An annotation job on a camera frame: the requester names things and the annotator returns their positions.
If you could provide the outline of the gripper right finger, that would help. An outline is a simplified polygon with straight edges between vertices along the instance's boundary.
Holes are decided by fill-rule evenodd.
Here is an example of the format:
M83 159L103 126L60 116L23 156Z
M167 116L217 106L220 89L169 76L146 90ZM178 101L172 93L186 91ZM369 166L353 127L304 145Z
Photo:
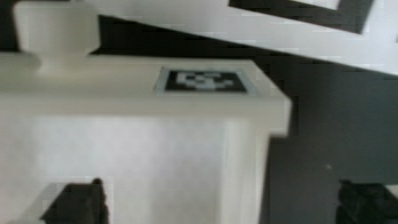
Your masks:
M398 224L398 197L380 183L341 181L336 224Z

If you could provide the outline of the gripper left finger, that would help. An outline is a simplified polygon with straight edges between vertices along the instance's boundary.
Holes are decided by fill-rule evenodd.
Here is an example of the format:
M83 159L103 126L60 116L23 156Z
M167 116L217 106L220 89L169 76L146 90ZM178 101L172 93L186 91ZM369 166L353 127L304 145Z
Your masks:
M44 224L110 224L103 181L69 183L39 220Z

